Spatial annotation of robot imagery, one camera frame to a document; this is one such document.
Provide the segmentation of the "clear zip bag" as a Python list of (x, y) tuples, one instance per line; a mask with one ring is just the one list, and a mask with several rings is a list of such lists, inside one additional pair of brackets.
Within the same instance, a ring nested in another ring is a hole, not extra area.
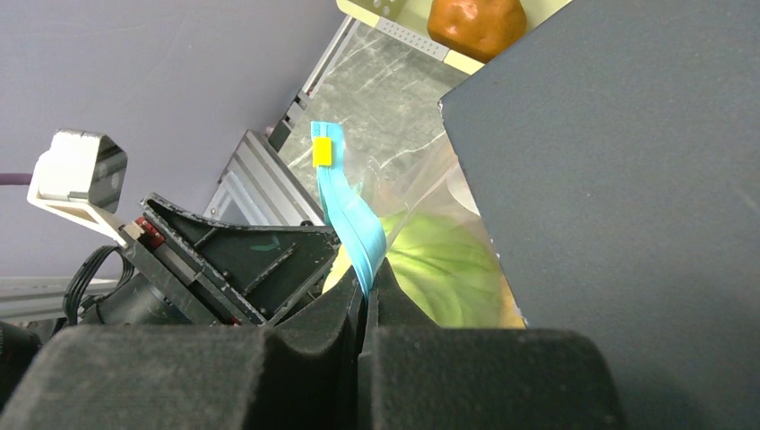
[[(311, 139), (325, 222), (335, 229), (341, 245), (346, 247), (352, 262), (350, 270), (358, 274), (364, 294), (378, 289), (383, 262), (393, 272), (386, 257), (388, 249), (407, 219), (418, 213), (448, 217), (464, 225), (491, 249), (499, 264), (459, 160), (445, 135), (423, 147), (420, 154), (410, 155), (408, 166), (400, 159), (381, 162), (354, 149), (337, 123), (314, 121)], [(505, 275), (504, 279), (505, 307), (511, 322), (506, 328), (522, 329), (525, 320)]]

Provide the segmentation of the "brown kiwi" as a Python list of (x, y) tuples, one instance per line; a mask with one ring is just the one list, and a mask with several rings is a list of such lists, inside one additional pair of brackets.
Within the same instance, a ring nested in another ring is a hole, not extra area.
[(434, 0), (427, 19), (431, 39), (481, 63), (512, 46), (527, 27), (519, 0)]

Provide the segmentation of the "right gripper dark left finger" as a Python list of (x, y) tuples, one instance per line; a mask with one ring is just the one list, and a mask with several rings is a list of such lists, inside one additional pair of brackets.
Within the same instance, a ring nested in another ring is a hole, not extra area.
[(4, 429), (353, 429), (352, 271), (275, 327), (83, 325), (32, 361)]

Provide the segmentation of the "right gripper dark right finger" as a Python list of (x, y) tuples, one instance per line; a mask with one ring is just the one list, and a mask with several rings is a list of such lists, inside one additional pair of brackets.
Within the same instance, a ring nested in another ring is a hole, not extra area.
[(609, 367), (583, 335), (446, 329), (384, 262), (358, 354), (360, 429), (623, 429)]

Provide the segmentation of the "yellow lemon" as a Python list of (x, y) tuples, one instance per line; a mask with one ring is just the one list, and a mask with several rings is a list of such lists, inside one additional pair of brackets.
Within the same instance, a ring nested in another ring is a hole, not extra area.
[(322, 293), (324, 294), (330, 289), (334, 288), (351, 267), (352, 262), (348, 255), (346, 247), (344, 245), (341, 245), (338, 248), (337, 254), (332, 261), (332, 265), (325, 277)]

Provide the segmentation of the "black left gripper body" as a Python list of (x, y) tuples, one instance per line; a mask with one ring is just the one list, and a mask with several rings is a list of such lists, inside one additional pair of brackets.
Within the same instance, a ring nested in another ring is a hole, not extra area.
[[(238, 292), (230, 271), (218, 269), (205, 251), (219, 250), (217, 239), (237, 232), (231, 225), (178, 227), (138, 225), (129, 236), (117, 230), (121, 245), (93, 251), (67, 284), (62, 299), (65, 326), (201, 324), (236, 325)], [(122, 262), (113, 290), (88, 289), (111, 254)]]

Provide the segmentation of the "green cabbage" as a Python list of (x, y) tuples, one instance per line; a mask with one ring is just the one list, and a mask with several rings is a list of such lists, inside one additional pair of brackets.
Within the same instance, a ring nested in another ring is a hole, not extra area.
[(412, 215), (386, 255), (399, 287), (449, 328), (506, 328), (505, 279), (491, 249), (444, 216)]

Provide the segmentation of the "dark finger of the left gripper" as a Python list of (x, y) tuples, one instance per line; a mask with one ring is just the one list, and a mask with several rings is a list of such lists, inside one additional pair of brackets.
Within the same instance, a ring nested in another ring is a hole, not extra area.
[(327, 226), (243, 226), (184, 210), (151, 193), (141, 273), (190, 322), (277, 325), (315, 301), (340, 241)]

